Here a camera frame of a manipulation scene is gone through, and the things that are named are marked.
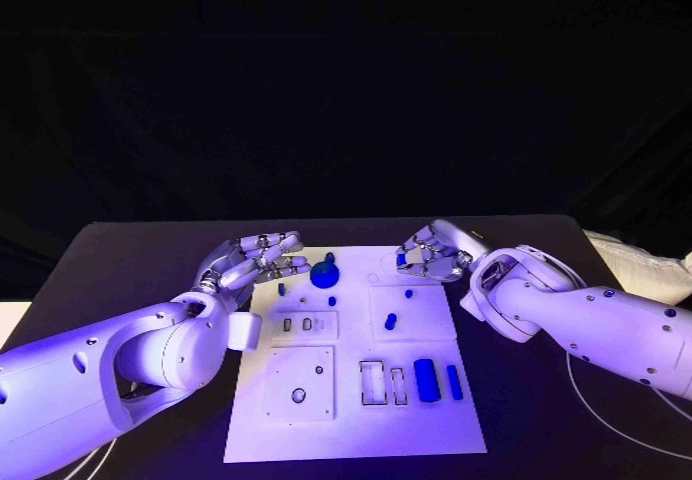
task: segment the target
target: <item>dark background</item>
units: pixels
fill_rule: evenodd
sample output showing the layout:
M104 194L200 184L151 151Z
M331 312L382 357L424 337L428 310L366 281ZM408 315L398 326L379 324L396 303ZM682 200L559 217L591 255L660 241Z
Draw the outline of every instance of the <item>dark background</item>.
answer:
M3 7L3 299L94 221L568 213L689 251L689 2L144 3Z

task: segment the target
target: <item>cable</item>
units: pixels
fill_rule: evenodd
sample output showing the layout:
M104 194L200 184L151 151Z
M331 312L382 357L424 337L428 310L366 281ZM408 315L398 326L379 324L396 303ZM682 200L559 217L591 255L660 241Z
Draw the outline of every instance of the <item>cable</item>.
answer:
M86 478L86 480L91 480L94 478L94 475L98 473L98 470L99 470L101 466L104 465L105 459L108 458L108 454L111 453L112 446L115 445L115 440L117 440L117 438L112 439L111 446L108 447L104 458L98 462L96 468L94 469L94 472L91 472L89 478Z
M69 473L69 475L68 475L62 480L69 480L69 479L79 473L79 470L81 470L82 467L86 465L86 462L91 460L91 458L92 458L94 455L96 454L98 448L95 448L95 449L91 451L89 456L82 460L82 463L76 466L76 468L72 470L72 472Z
M641 442L640 440L637 440L636 438L630 437L626 433L623 433L615 427L613 427L610 425L610 423L598 416L598 414L595 413L594 409L591 408L591 405L588 404L584 396L581 395L581 392L579 392L579 387L577 387L577 382L574 381L574 376L572 376L572 366L569 364L569 353L566 353L566 371L569 373L569 380L572 382L572 387L574 387L574 391L577 392L577 395L579 396L579 400L581 402L584 403L584 406L588 408L588 411L591 412L591 414L594 415L594 417L598 419L598 421L621 436L624 437L627 440L630 440L631 442L634 443L639 443L639 445L641 445L643 447L646 448L650 448L652 450L656 450L657 452L660 453L664 453L666 455L672 455L673 457L677 457L677 458L682 458L685 460L692 460L692 457L689 457L688 455L682 455L679 453L675 453L675 452L669 452L667 450L663 450L662 448L659 447L654 447L653 445L649 445L647 443Z
M682 408L669 400L669 398L660 393L660 390L652 387L652 390L656 392L656 395L663 399L663 401L670 405L670 408L688 419L692 421L692 415L686 413Z

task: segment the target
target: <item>white robotic arm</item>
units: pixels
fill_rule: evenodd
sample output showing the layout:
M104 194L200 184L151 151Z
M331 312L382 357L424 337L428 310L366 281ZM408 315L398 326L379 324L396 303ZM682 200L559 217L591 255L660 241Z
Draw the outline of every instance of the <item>white robotic arm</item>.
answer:
M282 256L301 248L297 232L223 242L190 292L0 355L0 478L69 464L209 383L226 348L254 350L261 318L233 311L255 282L310 270Z
M409 262L421 247L422 263ZM454 281L468 268L461 306L516 342L543 329L569 354L692 399L692 313L613 288L590 287L559 260L528 246L496 251L444 220L404 243L399 273Z

